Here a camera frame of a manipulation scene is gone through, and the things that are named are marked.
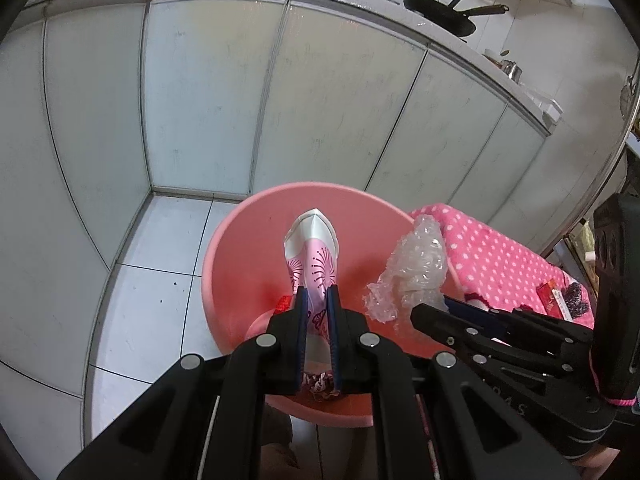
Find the white container on counter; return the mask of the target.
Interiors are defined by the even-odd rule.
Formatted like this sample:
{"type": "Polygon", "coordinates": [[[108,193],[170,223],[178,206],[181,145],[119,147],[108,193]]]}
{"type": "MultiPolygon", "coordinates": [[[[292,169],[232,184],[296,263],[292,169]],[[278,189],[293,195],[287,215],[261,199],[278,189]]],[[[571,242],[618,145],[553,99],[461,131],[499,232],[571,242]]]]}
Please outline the white container on counter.
{"type": "Polygon", "coordinates": [[[544,117],[547,117],[552,124],[557,124],[560,121],[563,115],[563,109],[555,99],[535,90],[530,90],[528,94],[536,104],[536,107],[542,111],[544,117]]]}

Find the red toothpaste box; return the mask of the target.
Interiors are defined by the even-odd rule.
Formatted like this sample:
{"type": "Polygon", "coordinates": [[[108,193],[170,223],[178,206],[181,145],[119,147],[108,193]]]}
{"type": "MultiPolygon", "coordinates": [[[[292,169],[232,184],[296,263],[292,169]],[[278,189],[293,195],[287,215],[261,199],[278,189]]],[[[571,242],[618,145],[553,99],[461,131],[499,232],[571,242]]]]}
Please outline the red toothpaste box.
{"type": "Polygon", "coordinates": [[[570,310],[566,305],[563,294],[559,286],[555,283],[555,280],[550,280],[540,284],[536,288],[536,293],[544,310],[552,318],[559,318],[560,320],[570,322],[573,317],[570,314],[570,310]]]}

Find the red snack wrapper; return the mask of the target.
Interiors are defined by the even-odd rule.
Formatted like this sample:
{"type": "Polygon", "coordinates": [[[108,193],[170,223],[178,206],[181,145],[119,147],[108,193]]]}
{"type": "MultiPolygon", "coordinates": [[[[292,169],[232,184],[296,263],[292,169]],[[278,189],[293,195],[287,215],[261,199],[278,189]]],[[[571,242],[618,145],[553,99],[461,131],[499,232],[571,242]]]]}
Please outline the red snack wrapper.
{"type": "Polygon", "coordinates": [[[282,296],[278,303],[277,303],[277,307],[274,308],[274,313],[275,314],[280,314],[280,313],[284,313],[288,310],[291,309],[291,304],[292,304],[292,296],[291,295],[284,295],[282,296]]]}

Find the white kitchen cabinets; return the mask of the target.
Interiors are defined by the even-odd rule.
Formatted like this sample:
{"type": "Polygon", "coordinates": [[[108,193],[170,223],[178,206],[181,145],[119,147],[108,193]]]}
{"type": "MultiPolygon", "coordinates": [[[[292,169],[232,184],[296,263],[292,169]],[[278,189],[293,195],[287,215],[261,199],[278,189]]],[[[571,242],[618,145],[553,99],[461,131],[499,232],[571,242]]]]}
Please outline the white kitchen cabinets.
{"type": "Polygon", "coordinates": [[[1,44],[1,361],[81,395],[153,191],[326,181],[491,219],[548,135],[485,60],[390,3],[41,0],[1,44]]]}

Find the right black wok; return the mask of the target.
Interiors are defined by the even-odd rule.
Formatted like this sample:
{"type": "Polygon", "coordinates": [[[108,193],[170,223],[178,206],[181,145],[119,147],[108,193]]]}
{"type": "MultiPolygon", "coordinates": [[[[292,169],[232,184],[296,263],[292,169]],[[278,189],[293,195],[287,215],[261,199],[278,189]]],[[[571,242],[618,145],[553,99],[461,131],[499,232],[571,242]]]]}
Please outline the right black wok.
{"type": "Polygon", "coordinates": [[[456,5],[461,1],[451,0],[450,3],[445,4],[436,0],[402,0],[402,3],[407,10],[420,14],[427,21],[459,38],[469,37],[476,31],[476,25],[471,21],[473,16],[501,15],[510,11],[510,8],[503,3],[457,10],[456,5]]]}

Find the pink plastic trash bin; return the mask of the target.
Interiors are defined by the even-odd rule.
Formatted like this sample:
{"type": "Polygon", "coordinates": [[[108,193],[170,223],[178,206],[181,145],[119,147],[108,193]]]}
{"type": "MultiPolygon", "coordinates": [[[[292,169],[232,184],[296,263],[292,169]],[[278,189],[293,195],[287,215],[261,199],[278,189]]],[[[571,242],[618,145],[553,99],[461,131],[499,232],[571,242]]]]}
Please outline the pink plastic trash bin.
{"type": "Polygon", "coordinates": [[[329,183],[244,200],[203,262],[222,419],[248,426],[270,405],[322,426],[422,430],[416,366],[442,346],[411,320],[459,296],[432,216],[329,183]]]}

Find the metal shelf rack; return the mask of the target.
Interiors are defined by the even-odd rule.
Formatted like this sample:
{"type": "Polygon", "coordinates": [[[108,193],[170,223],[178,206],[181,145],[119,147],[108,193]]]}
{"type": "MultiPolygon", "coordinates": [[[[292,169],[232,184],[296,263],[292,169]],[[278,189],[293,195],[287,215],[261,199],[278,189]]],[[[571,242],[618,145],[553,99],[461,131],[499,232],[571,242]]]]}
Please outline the metal shelf rack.
{"type": "Polygon", "coordinates": [[[605,159],[603,166],[599,172],[594,176],[592,182],[582,194],[582,197],[576,202],[575,207],[568,213],[565,220],[558,226],[555,232],[548,239],[548,242],[541,247],[539,253],[547,258],[553,252],[553,248],[559,240],[569,233],[577,223],[588,214],[588,210],[593,203],[597,200],[603,189],[611,180],[612,174],[614,174],[615,168],[620,162],[627,145],[628,136],[634,132],[634,128],[638,125],[639,117],[639,61],[636,61],[634,66],[634,72],[631,76],[627,77],[627,82],[624,85],[627,89],[627,101],[626,101],[626,113],[623,114],[623,129],[617,136],[613,145],[612,151],[608,154],[608,158],[605,159]]]}

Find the pink polka dot blanket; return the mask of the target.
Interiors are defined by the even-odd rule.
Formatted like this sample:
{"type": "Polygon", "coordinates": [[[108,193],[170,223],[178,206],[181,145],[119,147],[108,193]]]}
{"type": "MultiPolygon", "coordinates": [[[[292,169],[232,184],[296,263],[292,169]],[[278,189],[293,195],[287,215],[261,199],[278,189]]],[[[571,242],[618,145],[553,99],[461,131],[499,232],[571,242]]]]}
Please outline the pink polka dot blanket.
{"type": "Polygon", "coordinates": [[[422,214],[439,223],[449,272],[467,300],[477,300],[486,308],[512,311],[526,307],[545,314],[537,289],[550,281],[562,290],[576,283],[536,252],[453,206],[425,205],[409,216],[422,214]]]}

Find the steel kettle pot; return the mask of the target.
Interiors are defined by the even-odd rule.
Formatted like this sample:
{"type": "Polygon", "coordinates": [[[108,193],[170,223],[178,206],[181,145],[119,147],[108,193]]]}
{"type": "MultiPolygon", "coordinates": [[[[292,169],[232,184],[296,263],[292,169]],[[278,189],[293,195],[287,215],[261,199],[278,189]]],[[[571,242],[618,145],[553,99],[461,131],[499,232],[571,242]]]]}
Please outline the steel kettle pot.
{"type": "Polygon", "coordinates": [[[500,70],[502,70],[503,73],[505,73],[506,76],[508,76],[516,84],[519,84],[523,70],[521,69],[521,66],[519,66],[517,62],[512,61],[510,60],[510,58],[508,58],[508,55],[510,53],[511,51],[509,49],[503,50],[500,53],[500,56],[501,56],[500,70]]]}

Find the pink white snack packet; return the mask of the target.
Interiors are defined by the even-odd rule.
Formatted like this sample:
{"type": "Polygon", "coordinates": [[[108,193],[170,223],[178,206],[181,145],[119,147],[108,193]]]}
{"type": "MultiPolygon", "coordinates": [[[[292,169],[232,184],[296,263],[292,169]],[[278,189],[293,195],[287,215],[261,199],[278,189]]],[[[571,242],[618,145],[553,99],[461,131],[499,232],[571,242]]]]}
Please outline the pink white snack packet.
{"type": "Polygon", "coordinates": [[[303,390],[316,400],[338,396],[332,356],[326,293],[336,284],[337,235],[329,218],[317,208],[303,212],[283,241],[292,292],[304,289],[306,344],[303,390]]]}

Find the clear plastic bag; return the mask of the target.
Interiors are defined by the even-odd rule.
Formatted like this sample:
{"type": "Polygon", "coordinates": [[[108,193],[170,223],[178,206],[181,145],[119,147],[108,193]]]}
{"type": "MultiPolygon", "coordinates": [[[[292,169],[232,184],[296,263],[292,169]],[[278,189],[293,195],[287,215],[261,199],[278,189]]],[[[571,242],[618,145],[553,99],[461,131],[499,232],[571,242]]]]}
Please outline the clear plastic bag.
{"type": "Polygon", "coordinates": [[[439,223],[430,214],[414,219],[413,230],[398,240],[384,271],[367,284],[366,315],[379,323],[410,322],[412,309],[427,304],[447,307],[442,293],[448,274],[447,254],[439,223]]]}

